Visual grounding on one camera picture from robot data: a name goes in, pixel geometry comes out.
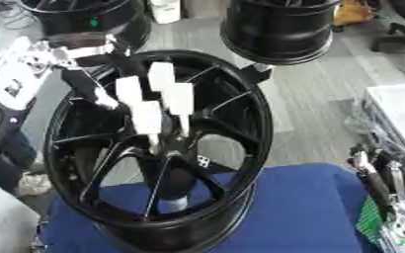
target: white container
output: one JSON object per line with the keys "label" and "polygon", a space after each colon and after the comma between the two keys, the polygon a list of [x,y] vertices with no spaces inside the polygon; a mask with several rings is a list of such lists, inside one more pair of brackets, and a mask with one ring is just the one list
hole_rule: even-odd
{"label": "white container", "polygon": [[181,20],[181,0],[149,0],[149,3],[158,24]]}

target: table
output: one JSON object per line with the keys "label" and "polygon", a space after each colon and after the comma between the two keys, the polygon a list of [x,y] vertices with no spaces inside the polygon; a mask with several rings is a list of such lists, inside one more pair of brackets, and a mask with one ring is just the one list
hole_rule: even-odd
{"label": "table", "polygon": [[[229,174],[216,175],[227,181]],[[201,187],[195,189],[197,195]],[[142,184],[105,188],[106,200],[136,206]],[[250,212],[213,253],[376,252],[355,231],[366,192],[359,179],[330,164],[267,168],[258,179]],[[117,253],[93,222],[55,198],[42,231],[46,253]]]}

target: floor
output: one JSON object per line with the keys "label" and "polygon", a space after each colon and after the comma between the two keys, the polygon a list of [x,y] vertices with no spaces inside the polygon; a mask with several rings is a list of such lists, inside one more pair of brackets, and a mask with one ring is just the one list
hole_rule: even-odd
{"label": "floor", "polygon": [[[217,55],[240,67],[249,64],[250,61],[229,51],[219,37],[219,23],[227,2],[188,0],[189,14],[194,18],[171,25],[154,25],[151,38],[142,50],[186,48]],[[326,55],[304,64],[277,66],[271,80],[260,84],[274,116],[274,144],[266,166],[308,162],[345,166],[349,148],[359,141],[345,125],[353,100],[360,98],[369,86],[405,83],[405,47],[389,46],[388,53],[369,50],[374,37],[386,33],[386,24],[398,19],[386,9],[379,20],[347,27],[343,33],[335,34]],[[19,35],[39,36],[38,24],[12,31],[4,23],[0,18],[0,49]],[[41,148],[50,115],[67,91],[56,75],[40,91],[37,107],[24,127],[36,149]],[[215,144],[207,142],[202,152],[214,160],[234,163],[240,150],[227,142],[223,139]],[[227,143],[222,152],[218,151],[220,143]],[[126,182],[137,176],[124,167],[109,176],[109,184],[117,183],[116,178]],[[127,171],[131,174],[119,176]]]}

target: wire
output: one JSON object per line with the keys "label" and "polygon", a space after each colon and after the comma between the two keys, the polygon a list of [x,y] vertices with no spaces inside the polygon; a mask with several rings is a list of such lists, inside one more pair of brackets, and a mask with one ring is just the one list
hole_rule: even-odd
{"label": "wire", "polygon": [[34,15],[15,1],[0,0],[0,16],[5,20],[3,26],[7,30],[24,30],[39,22]]}

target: robotic arm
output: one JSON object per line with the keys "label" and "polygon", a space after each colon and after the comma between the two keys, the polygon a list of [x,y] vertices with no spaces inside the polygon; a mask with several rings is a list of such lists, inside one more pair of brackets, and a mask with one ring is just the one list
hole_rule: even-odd
{"label": "robotic arm", "polygon": [[0,57],[0,145],[10,132],[21,127],[42,84],[56,69],[63,70],[63,80],[82,98],[108,110],[124,108],[79,63],[79,59],[97,55],[128,59],[129,49],[114,36],[104,34],[36,43],[24,37],[16,39]]}

